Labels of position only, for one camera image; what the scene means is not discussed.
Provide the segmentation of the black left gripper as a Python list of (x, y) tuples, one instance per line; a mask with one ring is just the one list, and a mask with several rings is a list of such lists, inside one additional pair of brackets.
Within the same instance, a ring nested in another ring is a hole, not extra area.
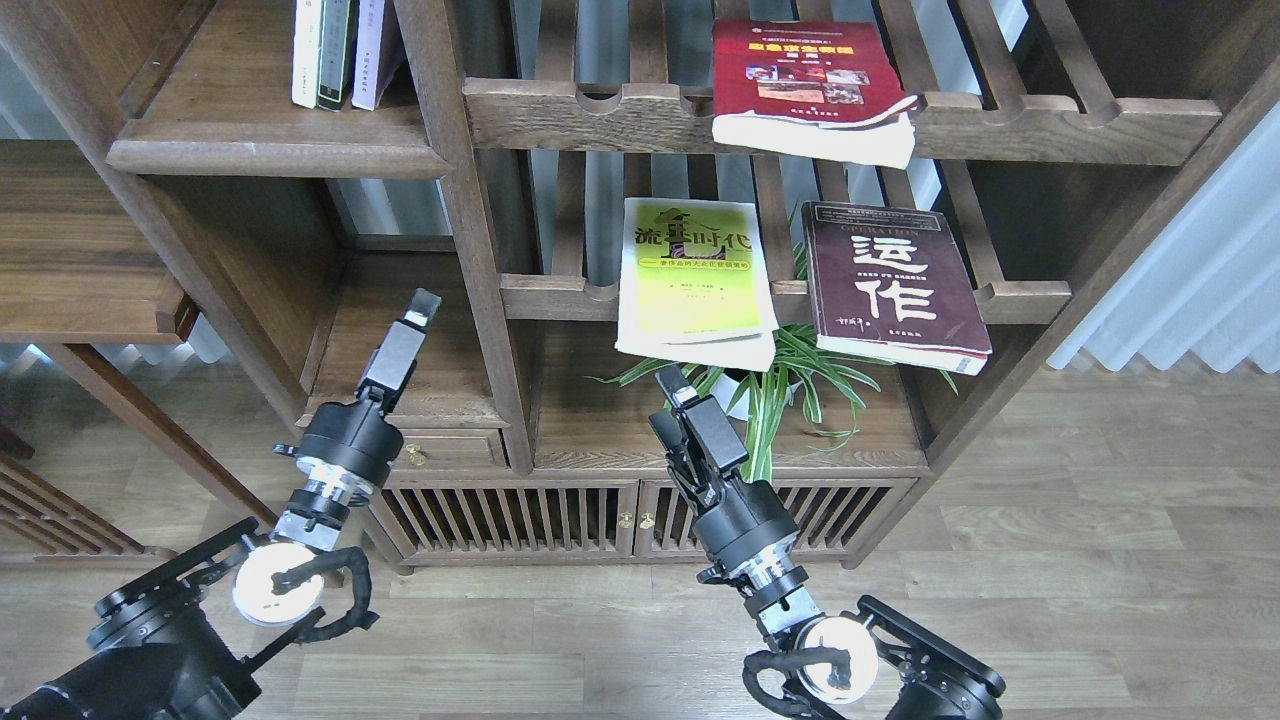
[(404, 443), (385, 420), (398, 404), (416, 368), (419, 350), (442, 305), (442, 297), (416, 290), (404, 314), (390, 324), (370, 357), (352, 404), (324, 404), (298, 446), (275, 445), (274, 454), (292, 457), (315, 495), (375, 495)]

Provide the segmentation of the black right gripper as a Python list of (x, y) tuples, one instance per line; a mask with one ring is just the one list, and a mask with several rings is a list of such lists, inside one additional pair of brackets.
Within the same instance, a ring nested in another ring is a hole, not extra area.
[(700, 578), (781, 578), (794, 568), (795, 520), (772, 486), (741, 478), (748, 451), (713, 398), (701, 397), (676, 365), (659, 369), (655, 382), (669, 409), (649, 421), (710, 561)]

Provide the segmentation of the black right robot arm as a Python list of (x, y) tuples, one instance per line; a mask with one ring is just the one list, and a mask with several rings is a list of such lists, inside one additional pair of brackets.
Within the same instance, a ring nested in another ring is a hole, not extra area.
[(741, 478), (749, 454), (723, 410), (675, 365), (655, 379), (668, 407), (652, 415), (652, 428), (710, 564), (698, 579), (735, 588), (765, 642), (742, 662), (742, 683), (760, 706), (782, 717), (837, 719), (888, 666), (901, 680), (891, 719), (1002, 717), (1006, 684), (996, 670), (887, 603), (865, 594), (855, 612), (822, 611), (792, 557), (797, 524), (769, 484)]

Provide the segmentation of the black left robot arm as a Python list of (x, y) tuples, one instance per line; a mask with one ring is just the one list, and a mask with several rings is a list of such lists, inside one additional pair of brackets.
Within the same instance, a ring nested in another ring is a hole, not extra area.
[[(276, 446), (306, 482), (266, 534), (247, 519), (96, 603), (91, 656), (22, 701), (5, 719), (232, 719), (261, 693), (255, 673), (289, 644), (369, 629), (369, 559), (338, 544), (343, 525), (381, 489), (404, 438), (388, 418), (416, 366), (440, 299), (416, 290), (366, 366), (355, 400), (324, 404), (297, 446)], [(239, 614), (282, 634), (256, 655), (232, 652), (201, 601), (236, 578)]]

